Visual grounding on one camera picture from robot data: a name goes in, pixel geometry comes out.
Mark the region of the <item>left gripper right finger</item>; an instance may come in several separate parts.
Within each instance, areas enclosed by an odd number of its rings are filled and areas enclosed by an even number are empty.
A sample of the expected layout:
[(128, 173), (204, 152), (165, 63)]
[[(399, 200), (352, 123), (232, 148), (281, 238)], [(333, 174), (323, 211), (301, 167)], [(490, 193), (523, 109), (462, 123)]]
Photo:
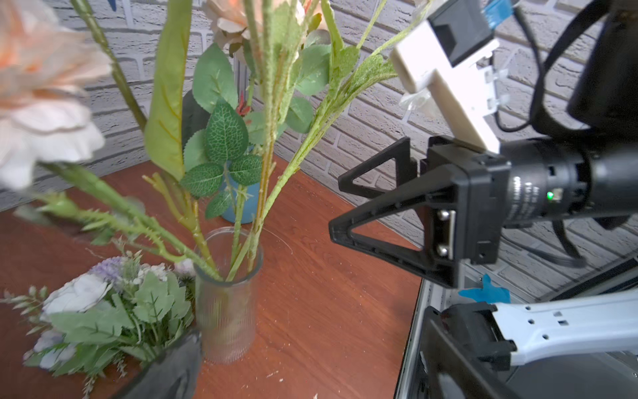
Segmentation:
[(471, 358), (434, 319), (424, 322), (422, 353), (430, 398), (517, 398), (493, 372)]

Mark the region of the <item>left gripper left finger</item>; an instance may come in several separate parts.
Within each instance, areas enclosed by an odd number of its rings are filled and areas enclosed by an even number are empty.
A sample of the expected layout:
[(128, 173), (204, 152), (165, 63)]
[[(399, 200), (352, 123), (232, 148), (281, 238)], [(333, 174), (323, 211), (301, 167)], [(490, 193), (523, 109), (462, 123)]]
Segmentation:
[(191, 399), (203, 362), (202, 334), (189, 329), (113, 398)]

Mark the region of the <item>clear glass vase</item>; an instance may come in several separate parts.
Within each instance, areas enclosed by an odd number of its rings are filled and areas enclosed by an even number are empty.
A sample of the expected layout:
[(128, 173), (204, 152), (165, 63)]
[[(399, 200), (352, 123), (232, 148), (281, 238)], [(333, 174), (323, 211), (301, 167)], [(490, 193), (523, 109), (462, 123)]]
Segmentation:
[(234, 228), (223, 227), (206, 236), (209, 251), (222, 279), (196, 268), (195, 320), (206, 359), (229, 364), (248, 352), (256, 336), (258, 282), (264, 252), (258, 247), (253, 263), (245, 256), (233, 269)]

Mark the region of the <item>peach rose flower stem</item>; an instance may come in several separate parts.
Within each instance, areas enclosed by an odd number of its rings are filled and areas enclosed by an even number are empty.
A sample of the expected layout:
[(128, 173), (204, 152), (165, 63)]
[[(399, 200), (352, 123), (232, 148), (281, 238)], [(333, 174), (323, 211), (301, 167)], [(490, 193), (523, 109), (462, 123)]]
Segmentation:
[[(263, 110), (251, 111), (249, 103), (231, 91), (226, 57), (226, 52), (231, 49), (245, 55), (256, 85), (248, 33), (237, 23), (219, 18), (219, 13), (229, 12), (232, 5), (239, 6), (242, 2), (207, 1), (204, 4), (215, 42), (199, 59), (193, 96), (209, 113), (209, 119), (206, 127), (194, 133), (185, 145), (181, 185), (195, 198), (207, 199), (209, 218), (221, 215), (229, 207), (236, 211), (239, 185), (231, 176), (230, 165), (251, 155), (265, 140)], [(292, 127), (281, 125), (277, 133), (272, 184), (284, 172), (305, 137), (298, 133), (302, 123), (297, 116), (292, 117), (292, 124)]]

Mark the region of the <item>blue hydrangea flower stem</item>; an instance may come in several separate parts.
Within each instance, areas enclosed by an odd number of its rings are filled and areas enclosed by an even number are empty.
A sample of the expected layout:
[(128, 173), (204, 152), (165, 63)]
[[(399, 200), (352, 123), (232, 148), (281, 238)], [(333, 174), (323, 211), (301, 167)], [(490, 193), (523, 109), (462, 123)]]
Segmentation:
[(95, 195), (103, 203), (131, 216), (154, 244), (153, 253), (172, 262), (190, 258), (196, 264), (208, 265), (211, 255), (199, 224), (199, 205), (180, 185), (184, 176), (182, 154), (183, 89), (188, 57), (193, 3), (170, 1), (167, 17), (156, 50), (156, 73), (149, 115), (144, 115), (129, 88), (120, 64), (114, 65), (112, 76), (126, 105), (130, 108), (144, 134), (146, 153), (160, 168), (158, 173), (145, 178), (162, 195), (171, 214), (194, 239), (195, 249), (182, 243), (171, 232), (162, 228), (150, 216), (130, 210), (126, 201), (115, 195), (113, 189), (79, 167), (68, 171), (76, 186), (87, 194)]

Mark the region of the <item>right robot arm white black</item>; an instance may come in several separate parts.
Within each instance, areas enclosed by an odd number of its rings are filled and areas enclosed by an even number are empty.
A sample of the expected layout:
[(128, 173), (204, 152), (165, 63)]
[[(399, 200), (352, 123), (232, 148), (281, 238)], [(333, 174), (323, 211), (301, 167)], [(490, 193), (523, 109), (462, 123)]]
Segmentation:
[[(539, 63), (547, 73), (599, 20), (604, 28), (568, 104), (584, 129), (566, 128), (547, 113), (540, 77), (530, 109), (533, 139), (483, 150), (463, 143), (457, 127), (453, 137), (431, 139), (421, 162), (410, 158), (403, 139), (342, 175), (340, 188), (367, 202), (330, 222), (332, 241), (452, 289), (463, 260), (497, 259), (503, 229), (548, 221), (565, 251), (555, 263), (585, 267), (565, 221), (591, 218), (615, 229), (637, 212), (636, 2), (589, 3)], [(435, 331), (465, 362), (495, 371), (547, 357), (634, 351), (637, 293), (430, 310), (419, 345), (428, 370), (435, 367)]]

